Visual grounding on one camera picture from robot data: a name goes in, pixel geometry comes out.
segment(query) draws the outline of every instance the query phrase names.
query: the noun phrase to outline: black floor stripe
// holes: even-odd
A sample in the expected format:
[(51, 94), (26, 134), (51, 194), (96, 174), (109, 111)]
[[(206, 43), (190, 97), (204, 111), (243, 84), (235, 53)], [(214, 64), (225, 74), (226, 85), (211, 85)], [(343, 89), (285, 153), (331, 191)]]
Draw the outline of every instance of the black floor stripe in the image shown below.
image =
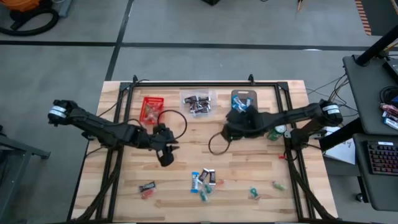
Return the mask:
[(369, 46), (322, 46), (322, 45), (272, 45), (272, 44), (183, 44), (183, 43), (122, 43), (122, 47), (177, 48), (177, 49), (258, 49), (258, 50), (337, 50), (365, 51)]
[(118, 60), (121, 43), (123, 41), (124, 33), (126, 32), (127, 23), (129, 22), (130, 12), (131, 12), (133, 1), (134, 0), (129, 0), (129, 2), (127, 3), (127, 8), (126, 8), (126, 11), (124, 12), (123, 21), (120, 26), (118, 39), (116, 40), (116, 46), (113, 49), (111, 61), (109, 63), (109, 67), (108, 67), (108, 71), (106, 72), (105, 81), (112, 80), (113, 71), (116, 66), (116, 61)]
[(0, 45), (114, 47), (114, 46), (116, 46), (116, 43), (115, 42), (63, 42), (63, 41), (0, 40)]

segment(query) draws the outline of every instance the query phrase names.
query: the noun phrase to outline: red candy bag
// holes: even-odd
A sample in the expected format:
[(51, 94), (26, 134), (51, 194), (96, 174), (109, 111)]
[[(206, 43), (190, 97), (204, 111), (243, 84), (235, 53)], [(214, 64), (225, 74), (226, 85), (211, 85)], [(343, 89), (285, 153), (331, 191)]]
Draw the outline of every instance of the red candy bag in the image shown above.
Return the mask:
[(144, 124), (157, 124), (157, 118), (163, 110), (164, 98), (144, 97), (139, 121)]

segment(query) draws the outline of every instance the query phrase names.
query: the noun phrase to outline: teal object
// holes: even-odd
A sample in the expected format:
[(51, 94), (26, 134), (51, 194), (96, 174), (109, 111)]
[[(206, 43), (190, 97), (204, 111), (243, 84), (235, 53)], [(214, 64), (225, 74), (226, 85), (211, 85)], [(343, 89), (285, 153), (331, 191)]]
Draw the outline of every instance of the teal object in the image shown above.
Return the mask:
[(274, 186), (276, 189), (279, 189), (279, 190), (281, 190), (281, 191), (284, 191), (284, 190), (287, 189), (287, 187), (286, 187), (285, 185), (279, 184), (279, 183), (276, 182), (276, 181), (273, 181), (272, 184), (273, 184), (273, 186)]
[(260, 195), (257, 193), (257, 189), (255, 189), (254, 187), (250, 187), (250, 194), (251, 194), (251, 197), (254, 199), (260, 198)]
[(213, 189), (208, 184), (205, 184), (205, 190), (206, 194), (211, 194), (213, 192)]
[(202, 202), (208, 202), (209, 201), (209, 198), (207, 197), (206, 192), (201, 190), (199, 195), (200, 195), (200, 199), (201, 199)]

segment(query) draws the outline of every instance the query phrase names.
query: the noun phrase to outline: black hose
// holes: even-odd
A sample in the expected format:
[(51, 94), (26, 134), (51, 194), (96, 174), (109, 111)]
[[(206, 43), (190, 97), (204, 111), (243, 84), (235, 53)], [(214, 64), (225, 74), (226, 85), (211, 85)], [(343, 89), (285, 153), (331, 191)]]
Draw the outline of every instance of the black hose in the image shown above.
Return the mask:
[(46, 25), (44, 25), (42, 27), (32, 29), (32, 30), (23, 30), (23, 31), (9, 30), (9, 29), (0, 27), (0, 33), (6, 34), (6, 35), (11, 35), (11, 36), (27, 37), (27, 36), (32, 36), (32, 35), (37, 35), (37, 34), (47, 32), (48, 30), (52, 29), (57, 24), (58, 20), (60, 19), (58, 12), (54, 9), (51, 9), (51, 8), (40, 9), (39, 8), (39, 9), (32, 10), (31, 12), (27, 12), (24, 15), (25, 18), (23, 21), (17, 21), (17, 22), (22, 22), (22, 24), (24, 24), (25, 22), (31, 20), (33, 17), (36, 17), (41, 14), (45, 14), (45, 13), (52, 14), (52, 18), (49, 23), (47, 23)]

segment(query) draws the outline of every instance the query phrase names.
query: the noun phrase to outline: caster wheel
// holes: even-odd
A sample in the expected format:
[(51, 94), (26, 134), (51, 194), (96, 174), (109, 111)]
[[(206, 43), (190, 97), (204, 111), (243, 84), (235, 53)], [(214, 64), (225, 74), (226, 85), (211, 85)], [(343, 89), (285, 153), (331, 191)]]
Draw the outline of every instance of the caster wheel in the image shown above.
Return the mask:
[(357, 202), (363, 203), (363, 195), (362, 195), (362, 193), (359, 193), (359, 194), (355, 195), (355, 200)]

